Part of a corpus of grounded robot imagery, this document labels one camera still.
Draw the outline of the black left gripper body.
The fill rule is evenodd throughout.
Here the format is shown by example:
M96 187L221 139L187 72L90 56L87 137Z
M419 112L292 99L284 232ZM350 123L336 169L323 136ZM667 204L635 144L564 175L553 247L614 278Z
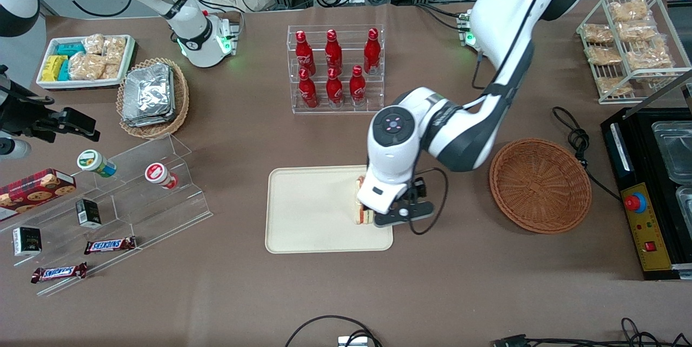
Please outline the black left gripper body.
M406 201L408 204L417 204L427 196L427 187L424 178L420 176L413 179L406 191Z

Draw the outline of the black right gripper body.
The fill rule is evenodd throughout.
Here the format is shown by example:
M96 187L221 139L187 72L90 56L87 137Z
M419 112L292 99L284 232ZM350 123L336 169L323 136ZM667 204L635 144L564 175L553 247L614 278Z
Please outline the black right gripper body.
M54 102L53 98L39 97L18 84L2 84L2 132L53 143L57 133L66 133L58 120L57 111L48 108Z

